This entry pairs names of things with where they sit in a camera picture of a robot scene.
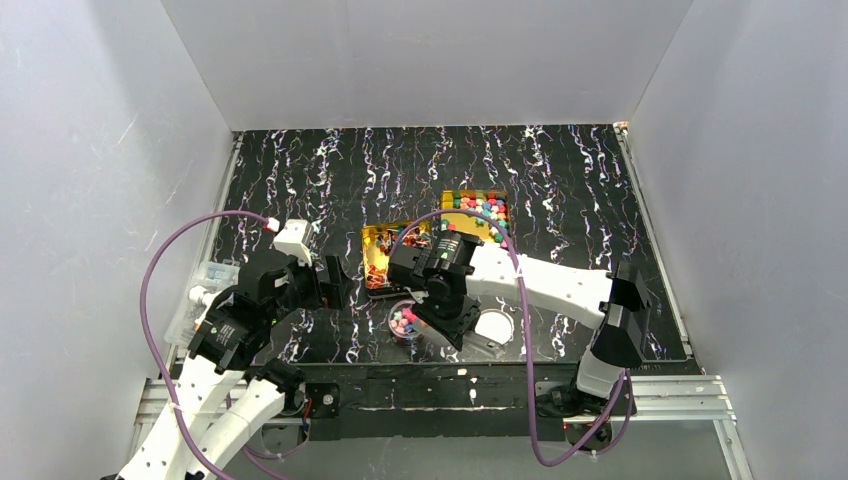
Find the clear plastic jar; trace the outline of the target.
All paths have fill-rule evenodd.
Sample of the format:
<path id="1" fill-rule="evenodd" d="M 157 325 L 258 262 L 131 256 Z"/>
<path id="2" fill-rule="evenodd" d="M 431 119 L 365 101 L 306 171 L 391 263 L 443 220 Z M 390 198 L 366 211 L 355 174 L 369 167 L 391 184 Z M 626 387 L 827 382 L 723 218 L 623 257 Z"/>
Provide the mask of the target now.
<path id="1" fill-rule="evenodd" d="M 412 312 L 414 300 L 407 299 L 395 303 L 389 310 L 387 325 L 396 343 L 414 345 L 422 339 L 419 331 L 420 319 Z"/>

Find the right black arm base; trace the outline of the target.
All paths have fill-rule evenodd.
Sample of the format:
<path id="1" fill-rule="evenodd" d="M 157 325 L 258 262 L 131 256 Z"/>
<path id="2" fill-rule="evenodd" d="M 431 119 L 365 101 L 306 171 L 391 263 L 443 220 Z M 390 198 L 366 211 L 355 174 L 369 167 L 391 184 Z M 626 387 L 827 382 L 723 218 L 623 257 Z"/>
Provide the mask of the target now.
<path id="1" fill-rule="evenodd" d="M 625 422 L 615 433 L 610 419 L 618 408 L 621 395 L 627 393 L 629 386 L 627 377 L 620 377 L 604 396 L 598 397 L 580 390 L 576 381 L 567 384 L 543 382 L 540 390 L 536 384 L 529 383 L 528 426 L 537 459 L 543 465 L 554 466 L 578 452 L 600 455 L 611 450 L 620 441 L 632 413 L 632 404 L 626 403 L 622 410 Z M 565 420 L 563 438 L 571 446 L 562 457 L 543 460 L 539 450 L 540 441 L 558 439 L 552 430 L 554 420 Z"/>

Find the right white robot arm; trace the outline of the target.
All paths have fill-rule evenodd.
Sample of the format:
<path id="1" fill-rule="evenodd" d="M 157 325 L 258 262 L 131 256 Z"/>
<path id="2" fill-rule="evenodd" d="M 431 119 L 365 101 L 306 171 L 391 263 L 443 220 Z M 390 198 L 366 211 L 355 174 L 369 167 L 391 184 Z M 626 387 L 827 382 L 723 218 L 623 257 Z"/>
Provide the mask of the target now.
<path id="1" fill-rule="evenodd" d="M 652 301 L 641 272 L 626 262 L 612 271 L 572 268 L 446 231 L 429 247 L 397 246 L 387 276 L 418 294 L 412 312 L 456 350 L 499 344 L 476 331 L 482 296 L 525 301 L 593 330 L 574 380 L 584 395 L 609 398 L 623 371 L 645 360 Z"/>

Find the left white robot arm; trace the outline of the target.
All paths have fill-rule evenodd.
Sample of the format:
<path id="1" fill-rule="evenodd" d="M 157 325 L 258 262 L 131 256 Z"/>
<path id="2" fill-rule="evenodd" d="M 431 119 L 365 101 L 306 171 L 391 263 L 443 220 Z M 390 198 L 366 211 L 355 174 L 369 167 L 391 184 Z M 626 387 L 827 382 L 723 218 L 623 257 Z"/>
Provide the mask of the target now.
<path id="1" fill-rule="evenodd" d="M 234 279 L 191 294 L 203 306 L 177 378 L 163 372 L 168 402 L 119 479 L 223 479 L 224 468 L 262 424 L 290 408 L 304 388 L 296 366 L 256 355 L 290 314 L 342 310 L 353 287 L 336 255 L 321 261 L 303 247 L 263 250 Z"/>

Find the star candies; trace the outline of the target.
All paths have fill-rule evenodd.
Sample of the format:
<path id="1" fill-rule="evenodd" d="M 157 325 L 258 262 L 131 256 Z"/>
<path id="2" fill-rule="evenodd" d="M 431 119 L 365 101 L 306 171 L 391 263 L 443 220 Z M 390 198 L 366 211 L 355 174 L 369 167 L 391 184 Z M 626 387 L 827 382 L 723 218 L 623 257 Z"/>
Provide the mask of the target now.
<path id="1" fill-rule="evenodd" d="M 412 339 L 419 334 L 415 328 L 417 320 L 418 317 L 412 312 L 411 306 L 402 305 L 390 314 L 389 326 L 398 338 Z"/>

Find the white round jar lid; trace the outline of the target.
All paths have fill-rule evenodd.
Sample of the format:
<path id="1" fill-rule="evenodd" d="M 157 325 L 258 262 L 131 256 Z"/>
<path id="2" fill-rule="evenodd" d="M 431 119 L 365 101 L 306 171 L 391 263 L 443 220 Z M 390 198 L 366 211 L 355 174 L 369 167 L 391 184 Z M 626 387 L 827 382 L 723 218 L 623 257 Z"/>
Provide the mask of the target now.
<path id="1" fill-rule="evenodd" d="M 501 310 L 487 309 L 480 313 L 474 332 L 497 344 L 507 345 L 513 339 L 514 322 Z"/>

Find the translucent plastic scoop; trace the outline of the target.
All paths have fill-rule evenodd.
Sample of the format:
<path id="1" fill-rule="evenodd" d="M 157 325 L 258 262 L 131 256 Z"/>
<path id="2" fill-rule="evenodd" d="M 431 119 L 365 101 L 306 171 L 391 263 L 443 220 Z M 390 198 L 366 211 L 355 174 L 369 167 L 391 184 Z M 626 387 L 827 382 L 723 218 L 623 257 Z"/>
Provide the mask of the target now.
<path id="1" fill-rule="evenodd" d="M 451 353 L 456 352 L 456 350 L 433 328 L 423 321 L 420 322 L 421 326 L 419 327 L 419 331 L 422 333 L 422 337 L 424 339 L 438 348 L 444 348 L 446 351 L 450 351 Z M 473 329 L 465 335 L 464 347 L 460 353 L 472 353 L 475 355 L 481 355 L 487 359 L 499 360 L 507 354 L 507 351 L 508 344 L 500 345 L 485 339 L 481 335 L 476 334 Z"/>

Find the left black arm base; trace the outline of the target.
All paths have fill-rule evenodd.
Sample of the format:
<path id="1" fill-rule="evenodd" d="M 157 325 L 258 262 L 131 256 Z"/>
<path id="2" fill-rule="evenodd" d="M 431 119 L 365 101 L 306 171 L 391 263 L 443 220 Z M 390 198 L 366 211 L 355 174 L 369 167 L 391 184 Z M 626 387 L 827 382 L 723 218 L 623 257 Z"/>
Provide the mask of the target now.
<path id="1" fill-rule="evenodd" d="M 336 418 L 341 388 L 333 382 L 306 382 L 294 396 L 295 415 L 305 419 Z"/>

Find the tin tray of lollipops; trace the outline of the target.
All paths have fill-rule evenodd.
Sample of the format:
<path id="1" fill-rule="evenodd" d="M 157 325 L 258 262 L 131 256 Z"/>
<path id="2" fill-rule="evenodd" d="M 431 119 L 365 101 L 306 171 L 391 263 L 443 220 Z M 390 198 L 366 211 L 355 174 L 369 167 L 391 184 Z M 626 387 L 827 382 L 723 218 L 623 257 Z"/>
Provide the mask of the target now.
<path id="1" fill-rule="evenodd" d="M 388 279 L 389 255 L 410 221 L 365 226 L 362 233 L 365 290 L 371 299 L 398 298 L 407 291 Z"/>

